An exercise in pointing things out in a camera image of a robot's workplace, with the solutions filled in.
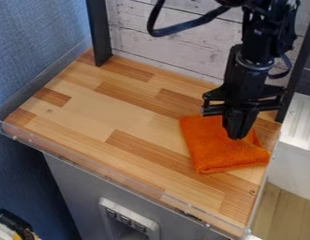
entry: black robotic arm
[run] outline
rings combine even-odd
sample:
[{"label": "black robotic arm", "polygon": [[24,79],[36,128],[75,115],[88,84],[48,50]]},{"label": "black robotic arm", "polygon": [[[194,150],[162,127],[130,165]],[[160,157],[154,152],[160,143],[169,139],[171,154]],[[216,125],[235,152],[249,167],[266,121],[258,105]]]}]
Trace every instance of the black robotic arm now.
[{"label": "black robotic arm", "polygon": [[[223,126],[231,139],[244,138],[259,112],[281,108],[285,88],[265,84],[267,77],[288,75],[292,65],[286,52],[297,38],[295,20],[299,0],[215,0],[221,6],[196,20],[155,29],[155,22],[165,0],[158,0],[148,24],[153,37],[164,37],[209,23],[231,8],[243,7],[243,43],[231,48],[224,83],[203,94],[203,116],[223,115]],[[281,58],[287,70],[270,74],[274,59]],[[213,105],[214,101],[223,104]]]}]

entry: wooden floor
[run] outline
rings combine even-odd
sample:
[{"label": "wooden floor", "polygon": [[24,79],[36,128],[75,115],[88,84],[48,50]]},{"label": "wooden floor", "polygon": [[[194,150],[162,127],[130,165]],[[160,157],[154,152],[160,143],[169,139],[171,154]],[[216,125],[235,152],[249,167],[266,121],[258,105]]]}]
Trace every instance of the wooden floor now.
[{"label": "wooden floor", "polygon": [[267,183],[252,232],[262,240],[310,240],[310,201]]}]

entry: black metal frame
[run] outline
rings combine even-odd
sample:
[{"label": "black metal frame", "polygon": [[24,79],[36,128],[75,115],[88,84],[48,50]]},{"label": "black metal frame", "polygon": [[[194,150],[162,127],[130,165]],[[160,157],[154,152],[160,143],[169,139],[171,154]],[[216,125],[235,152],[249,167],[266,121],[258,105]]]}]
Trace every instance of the black metal frame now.
[{"label": "black metal frame", "polygon": [[281,107],[281,109],[278,112],[278,115],[275,118],[277,122],[282,123],[285,120],[290,102],[292,100],[294,93],[296,92],[298,82],[300,81],[302,77],[303,69],[307,63],[309,53],[310,53],[310,23],[308,25],[308,30],[304,37],[303,45],[299,52],[295,67],[291,73],[290,81],[287,87],[287,92],[284,96],[283,103],[282,103],[283,106]]},{"label": "black metal frame", "polygon": [[106,0],[86,0],[96,66],[112,56]]}]

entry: folded cloth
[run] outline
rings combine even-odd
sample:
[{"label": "folded cloth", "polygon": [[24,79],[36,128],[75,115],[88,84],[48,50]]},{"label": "folded cloth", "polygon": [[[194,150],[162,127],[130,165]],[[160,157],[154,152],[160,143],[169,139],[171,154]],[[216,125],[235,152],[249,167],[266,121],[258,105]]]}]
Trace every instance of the folded cloth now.
[{"label": "folded cloth", "polygon": [[198,173],[216,173],[267,165],[270,154],[261,148],[252,129],[242,140],[232,140],[222,127],[222,116],[190,116],[181,120],[185,141]]}]

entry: white wooden planks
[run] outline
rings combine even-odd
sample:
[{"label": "white wooden planks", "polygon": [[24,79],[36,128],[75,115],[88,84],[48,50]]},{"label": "white wooden planks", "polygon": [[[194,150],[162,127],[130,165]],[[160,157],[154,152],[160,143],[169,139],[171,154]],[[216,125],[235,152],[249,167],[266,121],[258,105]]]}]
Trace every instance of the white wooden planks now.
[{"label": "white wooden planks", "polygon": [[[242,11],[232,9],[213,22],[169,37],[154,38],[146,32],[146,23],[155,0],[109,0],[112,47],[116,54],[146,62],[214,83],[221,83],[229,49],[241,42]],[[160,15],[158,26],[167,26],[197,18],[217,4],[213,0],[170,0]],[[310,18],[310,0],[304,1],[298,32],[303,35]],[[288,55],[295,62],[303,37]],[[278,62],[274,71],[285,66]],[[288,77],[277,85],[286,85]]]}]

